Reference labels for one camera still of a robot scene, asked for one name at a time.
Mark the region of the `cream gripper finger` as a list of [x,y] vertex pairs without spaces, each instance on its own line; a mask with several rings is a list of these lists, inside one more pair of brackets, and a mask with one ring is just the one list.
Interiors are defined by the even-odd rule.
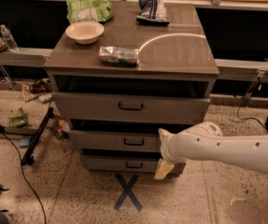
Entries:
[[175,165],[173,163],[165,161],[164,159],[159,159],[154,178],[156,180],[165,179],[174,167]]

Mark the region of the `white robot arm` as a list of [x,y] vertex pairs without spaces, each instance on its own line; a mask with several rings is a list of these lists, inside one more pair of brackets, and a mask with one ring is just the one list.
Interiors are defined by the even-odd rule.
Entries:
[[210,121],[180,133],[159,129],[161,154],[154,178],[163,180],[186,160],[220,161],[268,175],[268,135],[223,136]]

